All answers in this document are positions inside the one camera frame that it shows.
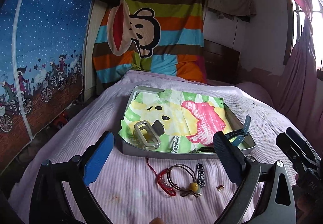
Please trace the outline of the person's right hand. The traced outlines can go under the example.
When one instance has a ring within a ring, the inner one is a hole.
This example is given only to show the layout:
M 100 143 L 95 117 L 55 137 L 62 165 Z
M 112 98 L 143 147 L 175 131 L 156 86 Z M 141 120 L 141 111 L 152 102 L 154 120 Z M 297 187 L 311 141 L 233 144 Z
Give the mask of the person's right hand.
M 295 176 L 292 186 L 296 205 L 296 223 L 322 223 L 322 184 Z

